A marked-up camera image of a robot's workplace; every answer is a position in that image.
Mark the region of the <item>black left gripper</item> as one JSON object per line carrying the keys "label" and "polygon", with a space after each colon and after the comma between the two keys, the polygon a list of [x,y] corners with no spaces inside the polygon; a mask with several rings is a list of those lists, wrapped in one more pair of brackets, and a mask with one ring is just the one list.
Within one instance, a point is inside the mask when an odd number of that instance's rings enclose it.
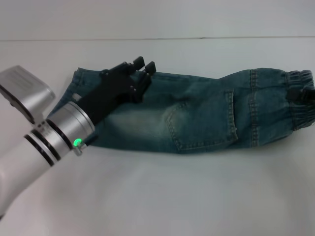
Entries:
{"label": "black left gripper", "polygon": [[152,83],[152,76],[157,71],[155,63],[151,61],[139,72],[135,83],[130,76],[143,67],[144,59],[139,56],[133,64],[124,62],[112,69],[101,71],[101,83],[76,104],[88,115],[92,123],[99,123],[123,103],[142,102]]}

